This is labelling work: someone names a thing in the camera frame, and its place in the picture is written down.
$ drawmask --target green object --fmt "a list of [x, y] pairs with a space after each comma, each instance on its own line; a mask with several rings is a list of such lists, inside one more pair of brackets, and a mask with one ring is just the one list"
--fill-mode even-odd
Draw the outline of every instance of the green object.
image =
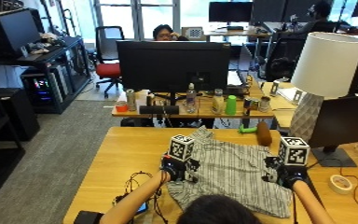
[[235, 96], [230, 95], [227, 97], [227, 102], [226, 102], [226, 110], [225, 110], [226, 115], [235, 114], [235, 106], [237, 106]]
[[256, 127], [254, 126], [252, 128], [243, 128], [243, 124], [239, 125], [238, 132], [239, 133], [255, 133]]

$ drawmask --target cup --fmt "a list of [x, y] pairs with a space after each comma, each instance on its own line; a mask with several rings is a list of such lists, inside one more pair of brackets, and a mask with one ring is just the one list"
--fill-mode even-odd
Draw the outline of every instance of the cup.
[[235, 114], [235, 110], [237, 110], [235, 106], [237, 106], [235, 96], [230, 95], [227, 97], [227, 102], [226, 102], [226, 110], [225, 110], [226, 115], [234, 115]]

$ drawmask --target table lamp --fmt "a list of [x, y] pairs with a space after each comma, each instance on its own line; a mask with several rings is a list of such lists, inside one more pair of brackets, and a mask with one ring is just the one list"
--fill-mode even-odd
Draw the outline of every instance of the table lamp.
[[290, 136], [308, 142], [324, 97], [336, 98], [348, 94], [356, 65], [356, 37], [308, 34], [291, 77], [291, 84], [306, 95], [294, 111]]

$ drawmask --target dark hair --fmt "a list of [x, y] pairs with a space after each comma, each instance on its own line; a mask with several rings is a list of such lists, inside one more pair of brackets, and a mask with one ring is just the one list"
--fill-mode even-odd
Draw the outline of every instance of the dark hair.
[[157, 40], [157, 35], [158, 35], [158, 32], [161, 30], [166, 29], [169, 31], [169, 33], [173, 33], [174, 30], [170, 28], [170, 26], [167, 24], [161, 24], [159, 26], [155, 27], [155, 29], [153, 30], [153, 37], [154, 37], [154, 40]]
[[326, 18], [330, 15], [330, 3], [326, 1], [315, 3], [314, 12], [318, 13], [320, 17]]
[[259, 224], [254, 216], [238, 201], [223, 195], [202, 195], [190, 203], [178, 217], [178, 224]]

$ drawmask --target carpet floor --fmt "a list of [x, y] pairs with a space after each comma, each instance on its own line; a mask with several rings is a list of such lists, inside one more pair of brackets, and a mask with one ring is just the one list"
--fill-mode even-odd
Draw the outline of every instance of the carpet floor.
[[39, 115], [40, 132], [0, 188], [0, 224], [62, 222], [105, 133], [120, 126], [110, 105], [73, 101], [61, 115]]

